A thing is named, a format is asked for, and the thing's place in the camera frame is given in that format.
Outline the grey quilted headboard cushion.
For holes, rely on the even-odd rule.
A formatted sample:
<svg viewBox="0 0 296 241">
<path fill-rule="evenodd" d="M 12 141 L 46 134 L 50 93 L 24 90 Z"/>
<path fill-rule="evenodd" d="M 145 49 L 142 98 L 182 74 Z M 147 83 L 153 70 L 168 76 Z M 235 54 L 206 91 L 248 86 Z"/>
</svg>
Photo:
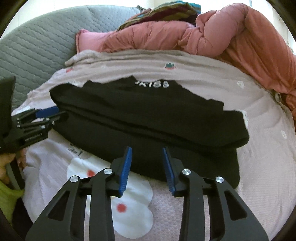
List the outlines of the grey quilted headboard cushion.
<svg viewBox="0 0 296 241">
<path fill-rule="evenodd" d="M 34 18 L 4 36 L 1 78 L 16 77 L 12 108 L 18 108 L 30 91 L 49 80 L 76 54 L 77 32 L 114 31 L 141 11 L 140 6 L 77 6 Z"/>
</svg>

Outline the pink quilted comforter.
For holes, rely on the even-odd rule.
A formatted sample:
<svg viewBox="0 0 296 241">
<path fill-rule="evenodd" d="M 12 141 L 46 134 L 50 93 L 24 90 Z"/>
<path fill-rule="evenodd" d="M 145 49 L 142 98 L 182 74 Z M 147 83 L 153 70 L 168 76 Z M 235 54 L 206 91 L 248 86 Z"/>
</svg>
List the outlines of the pink quilted comforter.
<svg viewBox="0 0 296 241">
<path fill-rule="evenodd" d="M 208 11 L 196 23 L 148 21 L 107 33 L 81 30 L 76 50 L 179 50 L 226 62 L 280 93 L 295 113 L 295 55 L 272 23 L 257 10 L 236 3 Z"/>
</svg>

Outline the multicolour striped blanket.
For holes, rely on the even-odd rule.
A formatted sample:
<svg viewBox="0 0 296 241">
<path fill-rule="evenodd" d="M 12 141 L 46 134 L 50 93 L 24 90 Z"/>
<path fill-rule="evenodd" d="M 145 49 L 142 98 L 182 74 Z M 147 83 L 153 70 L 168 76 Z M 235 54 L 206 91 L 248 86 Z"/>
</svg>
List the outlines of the multicolour striped blanket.
<svg viewBox="0 0 296 241">
<path fill-rule="evenodd" d="M 202 13 L 201 6 L 184 1 L 173 1 L 159 5 L 154 9 L 146 9 L 125 21 L 117 30 L 149 21 L 184 21 L 195 23 L 198 15 Z"/>
</svg>

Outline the black garment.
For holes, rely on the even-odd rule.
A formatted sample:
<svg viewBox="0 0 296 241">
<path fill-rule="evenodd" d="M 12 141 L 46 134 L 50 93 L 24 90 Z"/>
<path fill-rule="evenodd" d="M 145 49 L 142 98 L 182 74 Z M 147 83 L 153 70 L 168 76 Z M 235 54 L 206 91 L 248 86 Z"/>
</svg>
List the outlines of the black garment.
<svg viewBox="0 0 296 241">
<path fill-rule="evenodd" d="M 109 83 L 65 83 L 50 97 L 68 119 L 55 130 L 76 147 L 106 161 L 130 146 L 131 170 L 165 181 L 162 149 L 202 177 L 240 180 L 237 149 L 249 135 L 243 114 L 225 110 L 221 101 L 204 99 L 177 82 L 140 82 L 133 76 Z"/>
</svg>

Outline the green sleeve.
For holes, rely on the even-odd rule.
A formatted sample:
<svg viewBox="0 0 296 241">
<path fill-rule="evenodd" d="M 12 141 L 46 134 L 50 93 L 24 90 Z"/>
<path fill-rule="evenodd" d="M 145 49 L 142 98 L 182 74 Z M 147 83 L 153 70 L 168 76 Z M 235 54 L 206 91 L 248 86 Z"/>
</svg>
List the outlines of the green sleeve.
<svg viewBox="0 0 296 241">
<path fill-rule="evenodd" d="M 9 224 L 12 224 L 16 202 L 24 194 L 24 190 L 12 190 L 1 182 L 0 207 Z"/>
</svg>

